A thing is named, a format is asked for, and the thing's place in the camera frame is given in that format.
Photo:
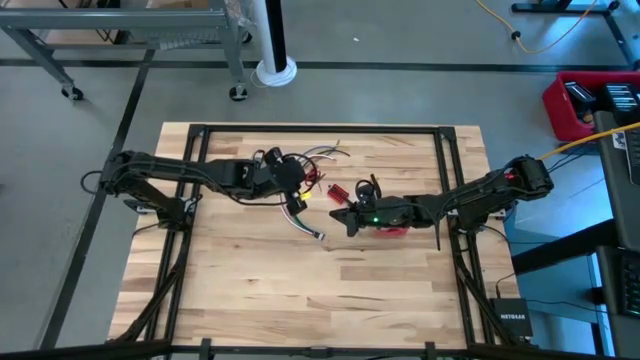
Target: white pole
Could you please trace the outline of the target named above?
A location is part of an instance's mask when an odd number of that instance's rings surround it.
[[[287,85],[296,77],[298,67],[286,54],[280,0],[252,1],[262,46],[262,61],[256,68],[258,79],[267,86]]]
[[[269,14],[267,13],[267,0],[253,0],[253,16],[258,26],[260,44],[262,46],[262,61],[265,70],[275,74],[276,64],[273,59],[273,45],[271,44],[271,31],[269,30]]]

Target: caster wheel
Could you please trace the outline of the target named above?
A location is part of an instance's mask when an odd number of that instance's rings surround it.
[[[242,43],[248,44],[251,42],[251,40],[253,40],[253,35],[251,35],[251,33],[248,31],[244,33],[244,35],[242,36]]]
[[[229,90],[229,98],[233,101],[244,101],[249,95],[247,94],[247,89],[241,87],[242,92],[238,94],[238,87],[234,86]]]
[[[62,89],[61,93],[62,96],[66,97],[69,100],[80,101],[84,99],[84,93],[78,88],[71,89],[71,95],[69,95],[69,92],[67,92],[67,90],[65,89]]]

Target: white wire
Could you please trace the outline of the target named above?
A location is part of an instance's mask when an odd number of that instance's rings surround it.
[[[251,80],[251,83],[253,84],[253,86],[257,87],[258,89],[268,88],[269,87],[268,85],[258,85],[258,84],[256,84],[255,81],[253,81],[253,75],[255,75],[255,74],[256,74],[256,70],[253,70],[251,72],[251,75],[249,75],[249,80]]]
[[[324,155],[324,154],[313,154],[313,155],[307,155],[308,158],[313,159],[314,157],[321,157],[323,159],[329,159],[329,160],[333,160],[336,161],[336,158],[331,157],[329,155]]]
[[[320,150],[320,149],[333,150],[333,149],[335,149],[335,148],[336,148],[335,146],[320,145],[320,146],[316,146],[316,147],[314,147],[314,148],[311,148],[311,149],[309,149],[309,150],[307,150],[307,151],[303,152],[303,153],[302,153],[302,155],[307,155],[307,154],[309,154],[310,152],[315,151],[315,150]]]
[[[280,194],[280,202],[283,202],[284,199],[282,198],[282,194]],[[298,224],[296,224],[293,219],[290,217],[289,213],[287,212],[287,209],[285,208],[284,205],[280,205],[280,210],[282,210],[282,215],[284,215],[285,219],[287,219],[287,221],[289,221],[289,223],[293,226],[295,226],[298,230],[304,232],[305,234],[309,234],[311,236],[313,236],[313,233],[307,229],[302,228],[301,226],[299,226]]]

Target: butcher block tabletop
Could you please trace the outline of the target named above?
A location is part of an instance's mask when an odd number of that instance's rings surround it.
[[[189,126],[165,123],[155,155],[181,159]],[[465,181],[483,176],[489,165],[480,128],[455,129]],[[199,345],[211,338],[219,346],[424,348],[435,342],[439,349],[466,348],[445,221],[438,251],[433,228],[411,229],[403,237],[362,229],[349,238],[345,226],[328,215],[341,207],[326,195],[329,185],[338,184],[355,200],[355,183],[370,174],[383,196],[441,193],[433,135],[215,132],[207,161],[248,159],[274,146],[303,153],[338,141],[338,149],[351,156],[316,159],[325,177],[299,216],[326,234],[323,241],[293,227],[278,206],[241,206],[202,188],[173,344]],[[446,141],[444,148],[455,187]],[[176,183],[150,182],[169,196],[175,193]],[[155,215],[143,215],[138,228],[156,222]],[[497,220],[488,225],[503,230]],[[151,298],[165,234],[152,228],[133,238],[109,337],[124,332]],[[463,238],[461,246],[466,247]],[[495,296],[496,281],[513,273],[509,248],[490,231],[478,234],[477,246],[487,295]],[[500,291],[503,297],[519,296],[515,277],[503,280]],[[476,340],[482,342],[478,306],[470,294],[469,299]],[[164,334],[167,309],[165,301],[157,337]]]

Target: white base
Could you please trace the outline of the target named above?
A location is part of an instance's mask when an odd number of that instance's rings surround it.
[[[287,85],[288,83],[293,81],[297,73],[298,67],[296,66],[296,62],[288,56],[287,67],[279,73],[268,72],[266,67],[264,66],[264,60],[261,60],[258,63],[258,67],[256,68],[256,74],[258,75],[258,79],[260,79],[260,82],[271,87]]]

